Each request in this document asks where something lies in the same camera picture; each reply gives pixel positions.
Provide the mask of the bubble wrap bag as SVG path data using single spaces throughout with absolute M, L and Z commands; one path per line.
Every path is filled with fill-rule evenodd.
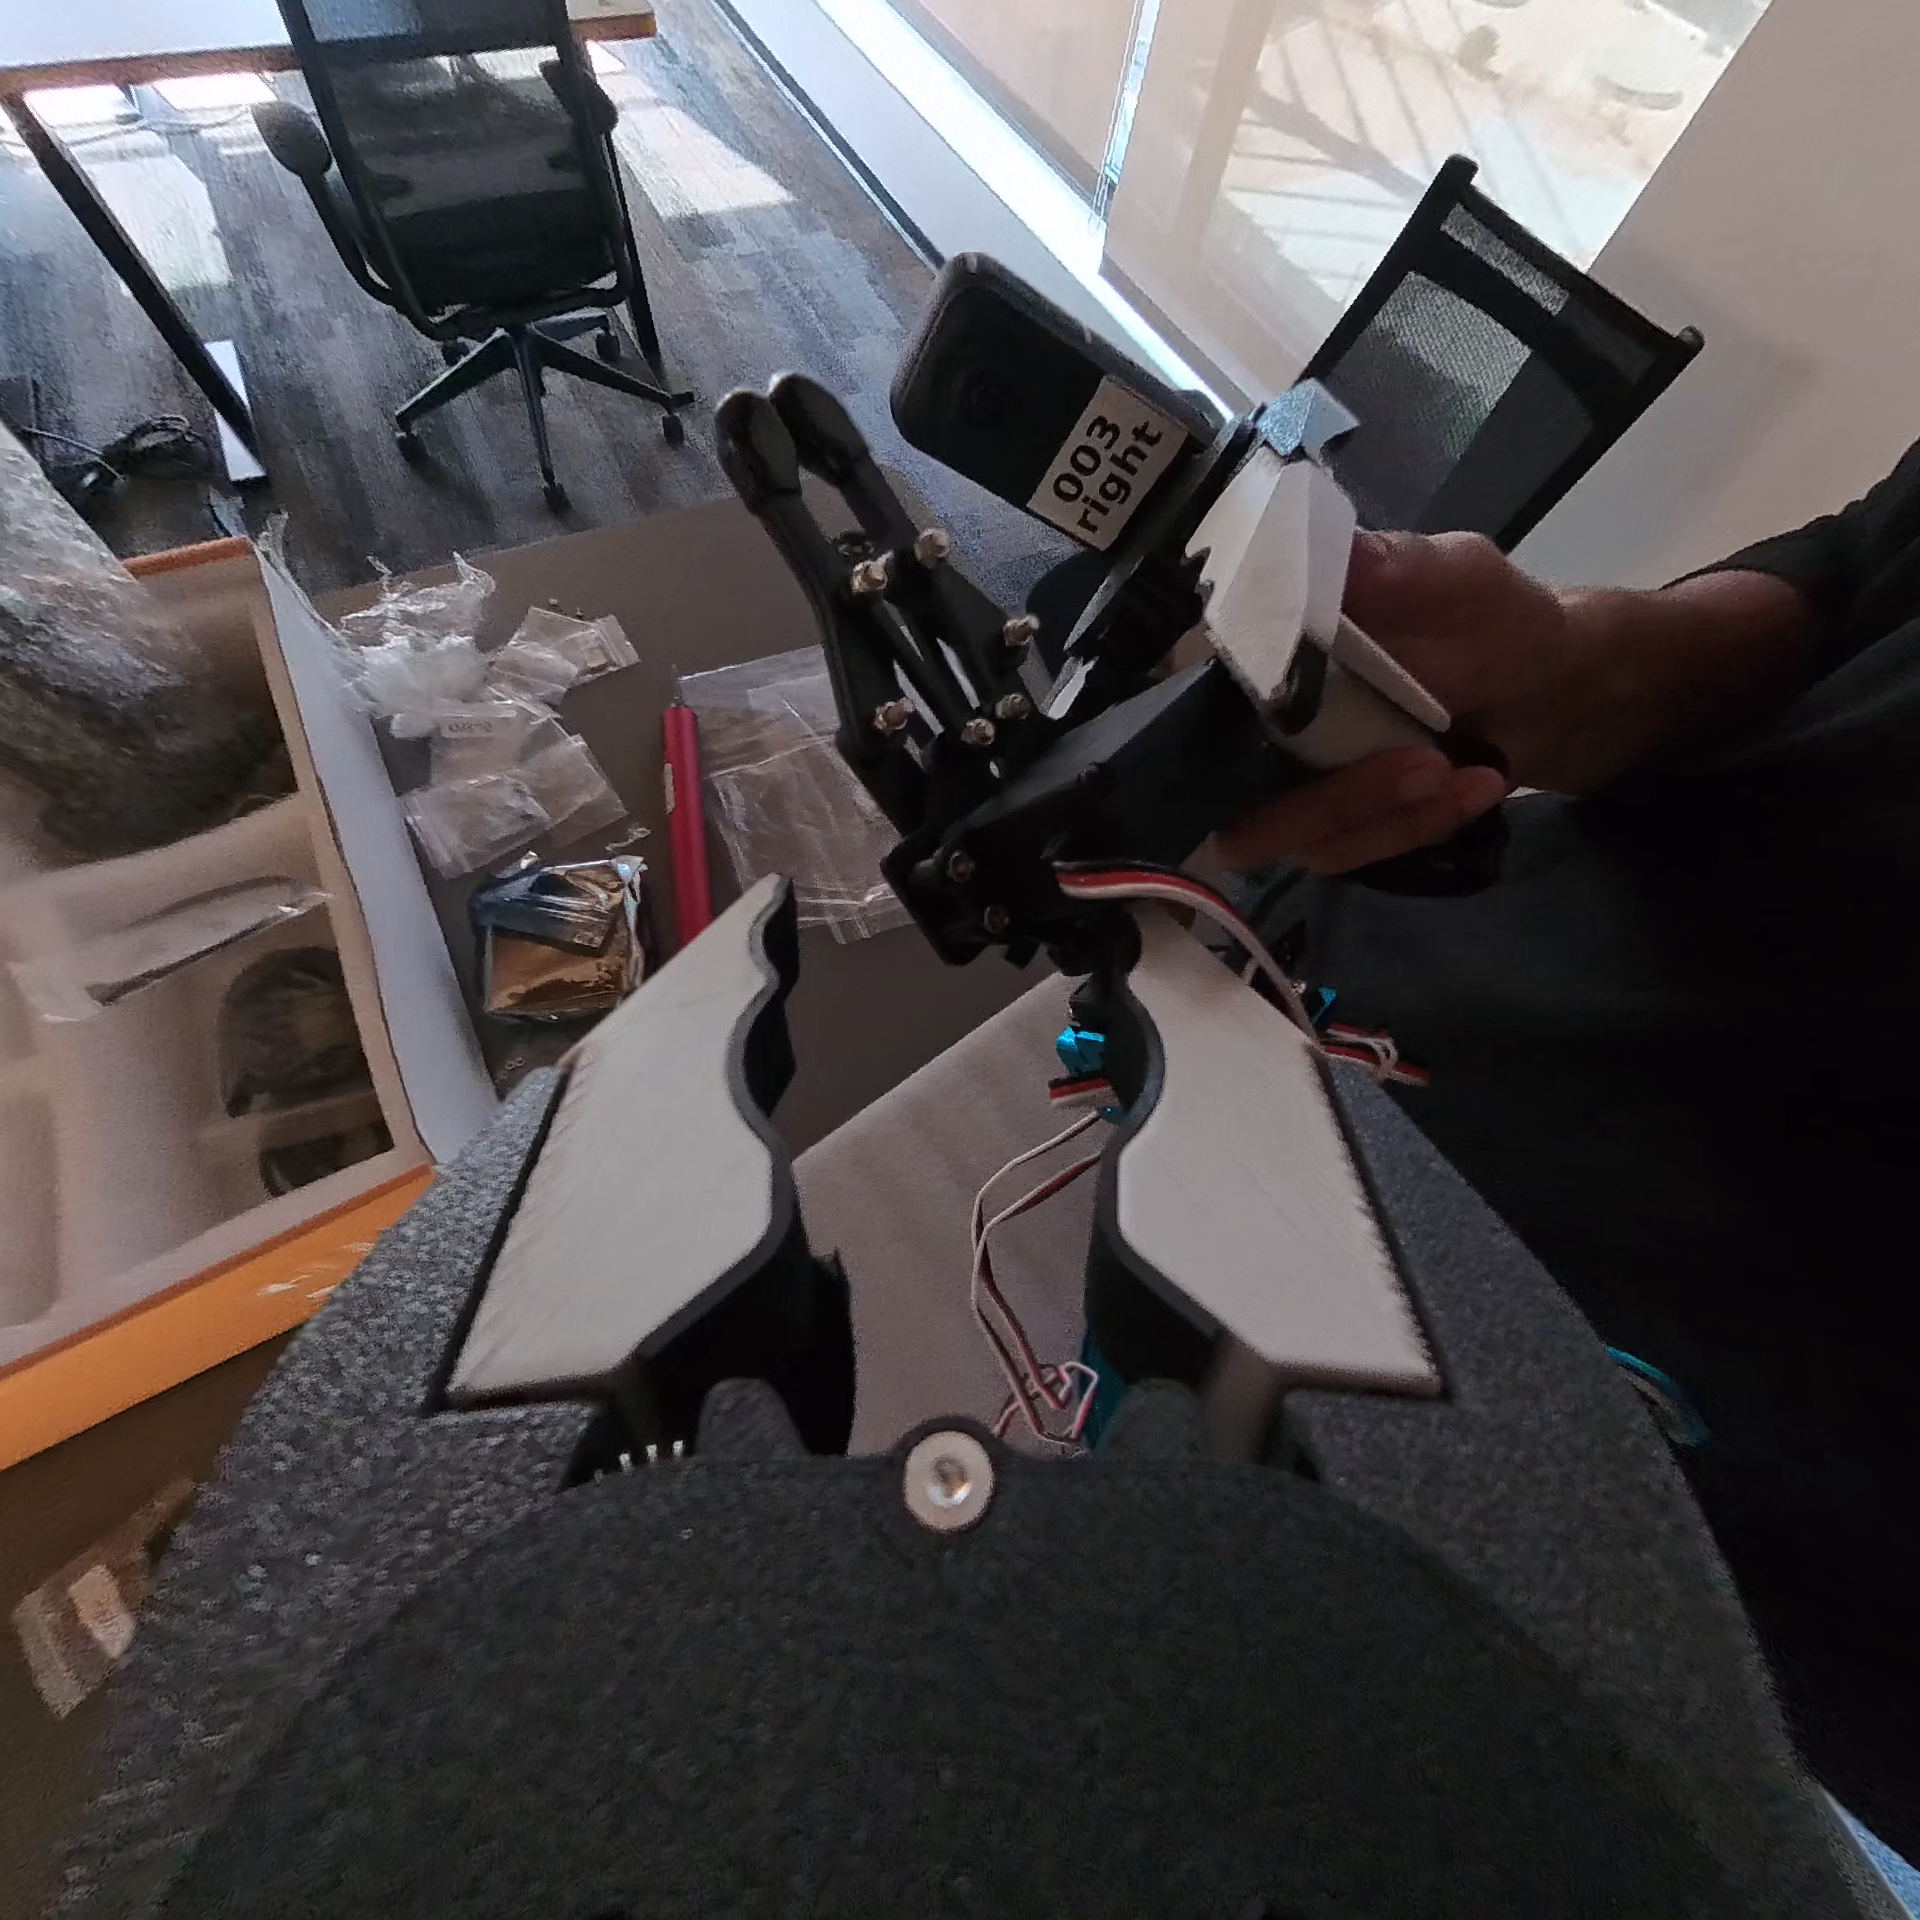
M 73 856 L 162 848 L 293 788 L 255 652 L 224 664 L 9 431 L 1 768 Z

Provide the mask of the black office chair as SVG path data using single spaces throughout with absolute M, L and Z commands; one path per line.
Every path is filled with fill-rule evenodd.
M 686 442 L 690 391 L 664 386 L 617 107 L 562 3 L 279 3 L 307 107 L 254 107 L 352 282 L 440 349 L 442 372 L 391 420 L 418 426 L 514 375 L 544 502 L 544 379 L 567 375 L 657 408 Z

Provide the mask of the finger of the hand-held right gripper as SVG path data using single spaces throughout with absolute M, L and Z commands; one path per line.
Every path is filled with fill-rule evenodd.
M 1139 562 L 1110 588 L 1109 562 L 1059 562 L 1046 571 L 1049 714 L 1099 714 L 1139 693 L 1160 660 L 1200 621 L 1200 562 Z
M 1326 463 L 1354 413 L 1299 379 L 1254 418 L 1254 442 L 1194 528 L 1210 653 L 1274 732 L 1303 732 L 1322 696 L 1357 528 Z

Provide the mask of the person's right hand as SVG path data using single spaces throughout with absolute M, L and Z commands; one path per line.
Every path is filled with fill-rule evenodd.
M 1567 606 L 1478 534 L 1360 532 L 1343 610 L 1497 755 L 1392 750 L 1298 784 L 1213 839 L 1225 869 L 1354 874 L 1438 848 L 1520 787 L 1570 790 Z

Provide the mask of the window with roller blind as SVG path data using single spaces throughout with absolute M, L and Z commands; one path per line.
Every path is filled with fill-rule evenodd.
M 1445 159 L 1578 269 L 1763 3 L 822 4 L 960 130 L 961 90 L 1087 203 L 1096 274 L 1215 394 L 1261 397 Z

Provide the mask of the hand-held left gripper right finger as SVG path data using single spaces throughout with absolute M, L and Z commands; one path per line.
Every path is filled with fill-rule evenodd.
M 1144 1082 L 1113 1140 L 1119 1260 L 1287 1384 L 1440 1391 L 1307 1035 L 1190 933 L 1144 933 L 1125 987 Z

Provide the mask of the silver antistatic bag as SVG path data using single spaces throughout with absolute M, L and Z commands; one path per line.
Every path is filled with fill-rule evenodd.
M 525 855 L 467 895 L 478 1011 L 521 1024 L 586 1021 L 655 970 L 648 869 L 639 855 Z

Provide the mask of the red screwdriver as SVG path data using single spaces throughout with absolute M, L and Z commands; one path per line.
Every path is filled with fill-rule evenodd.
M 712 878 L 703 815 L 703 750 L 699 720 L 677 690 L 662 714 L 662 815 L 674 887 L 677 950 L 712 924 Z

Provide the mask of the large clear plastic bag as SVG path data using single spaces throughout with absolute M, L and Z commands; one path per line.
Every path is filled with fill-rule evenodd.
M 738 884 L 783 875 L 800 924 L 839 943 L 907 928 L 880 875 L 895 843 L 834 747 L 825 652 L 806 647 L 679 679 L 703 756 L 705 818 Z

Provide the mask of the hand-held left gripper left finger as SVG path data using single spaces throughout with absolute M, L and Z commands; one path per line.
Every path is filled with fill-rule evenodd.
M 800 975 L 787 878 L 757 879 L 579 1043 L 454 1343 L 449 1406 L 672 1406 L 825 1336 L 777 1128 Z

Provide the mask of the grey foam sheet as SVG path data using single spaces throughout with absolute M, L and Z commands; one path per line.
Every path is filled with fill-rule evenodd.
M 992 1424 L 1009 1397 L 971 1307 L 971 1216 L 995 1216 L 1113 1128 L 1053 1108 L 1072 986 L 1049 975 L 797 1160 L 806 1239 L 848 1272 L 848 1451 L 888 1451 L 942 1415 Z

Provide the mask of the blue and black toy robot arm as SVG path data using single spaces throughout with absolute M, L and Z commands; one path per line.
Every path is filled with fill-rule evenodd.
M 1314 1044 L 1331 1101 L 1336 1064 L 1422 1082 L 1382 1031 L 1314 1024 L 1278 955 L 1210 883 L 1183 870 L 1219 826 L 1287 784 L 1257 795 L 1200 772 L 1198 652 L 1179 648 L 1139 707 L 1075 735 L 1026 690 L 1037 621 L 953 570 L 946 534 L 909 516 L 839 397 L 783 375 L 726 396 L 712 431 L 741 502 L 818 619 L 834 742 L 895 830 L 880 866 L 895 899 L 949 964 L 1046 952 L 1074 986 L 1067 1077 L 1049 1099 L 1089 1110 L 1110 1139 L 995 1216 L 985 1216 L 985 1190 L 974 1199 L 971 1307 L 1009 1382 L 993 1431 L 1086 1448 L 1095 1415 L 1144 1378 L 1194 1384 L 1225 1455 L 1251 1455 L 1295 1390 L 1440 1402 L 1447 1378 L 1411 1301 L 1440 1391 L 1283 1382 L 1238 1341 L 1200 1330 L 1194 1309 L 1163 1301 L 1115 1251 L 1113 1140 L 1144 1085 L 1144 1031 L 1125 980 L 1144 933 L 1190 933 L 1281 1011 Z

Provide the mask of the grey desk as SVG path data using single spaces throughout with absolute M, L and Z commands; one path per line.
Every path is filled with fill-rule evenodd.
M 562 610 L 613 615 L 635 642 L 635 668 L 582 690 L 579 724 L 632 815 L 655 830 L 664 818 L 655 716 L 674 675 L 816 640 L 800 588 L 733 501 L 503 549 L 478 567 L 495 582 L 494 613 L 507 630 L 527 606 L 557 598 Z M 434 910 L 445 947 L 466 934 L 461 906 Z M 783 1139 L 797 1150 L 814 1147 L 1037 975 L 1037 966 L 1022 975 L 985 959 L 943 966 L 911 928 L 855 943 L 803 928 L 802 975 L 787 1003 L 800 1064 L 777 1110 Z M 5 1466 L 5 1783 L 47 1768 L 47 1760 L 26 1760 L 30 1746 L 80 1738 L 90 1712 L 89 1700 L 65 1719 L 43 1707 L 10 1627 L 16 1600 L 173 1482 L 201 1476 L 294 1327 Z

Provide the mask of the black mesh chair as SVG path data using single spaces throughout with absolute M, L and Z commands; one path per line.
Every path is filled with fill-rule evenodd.
M 1451 155 L 1303 379 L 1354 427 L 1322 463 L 1360 523 L 1513 550 L 1695 362 Z

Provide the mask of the dark kit part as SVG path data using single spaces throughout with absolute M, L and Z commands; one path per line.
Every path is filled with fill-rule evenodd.
M 224 997 L 219 1040 L 224 1112 L 261 1122 L 255 1172 L 266 1196 L 393 1150 L 333 948 L 254 959 Z

